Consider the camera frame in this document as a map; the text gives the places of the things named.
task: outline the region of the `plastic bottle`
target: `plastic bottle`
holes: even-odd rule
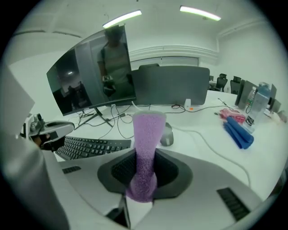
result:
[[[257,93],[254,96],[251,110],[249,111],[243,127],[253,133],[257,124],[260,122],[270,98],[270,88],[265,82],[259,84]]]
[[[256,87],[253,86],[251,92],[248,95],[248,99],[247,99],[247,103],[246,103],[246,107],[245,107],[245,111],[246,113],[249,113],[249,111],[251,110],[253,101],[254,101],[254,97],[255,97],[255,93],[256,93]]]

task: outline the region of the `ceiling light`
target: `ceiling light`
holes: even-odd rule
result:
[[[191,7],[187,7],[187,6],[181,6],[180,7],[180,11],[202,15],[204,17],[211,18],[211,19],[213,19],[215,21],[219,21],[221,19],[220,17],[218,17],[218,16],[216,16],[216,15],[214,15],[212,13],[208,13],[206,11],[203,11],[203,10],[200,10],[200,9],[191,8]]]
[[[141,15],[141,14],[142,14],[141,10],[137,10],[137,11],[134,11],[132,13],[127,13],[127,14],[125,14],[123,16],[120,16],[120,17],[118,17],[116,19],[113,19],[112,21],[109,21],[108,23],[105,23],[103,25],[103,27],[106,29],[106,28],[108,28],[110,26],[113,26],[113,25],[115,25],[115,24],[117,24],[117,23],[119,23],[121,21],[124,21],[126,19],[138,16],[138,15]]]

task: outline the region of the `monitor screen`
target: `monitor screen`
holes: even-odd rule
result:
[[[100,31],[67,51],[47,72],[63,115],[135,100],[125,27]]]

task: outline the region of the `black keyboard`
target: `black keyboard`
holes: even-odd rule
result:
[[[131,140],[95,140],[78,137],[65,137],[64,146],[56,154],[65,160],[81,159],[110,154],[131,146]]]

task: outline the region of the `gray mouse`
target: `gray mouse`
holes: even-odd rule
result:
[[[174,143],[173,130],[171,125],[167,122],[165,124],[165,129],[161,137],[160,143],[163,146],[171,146]]]

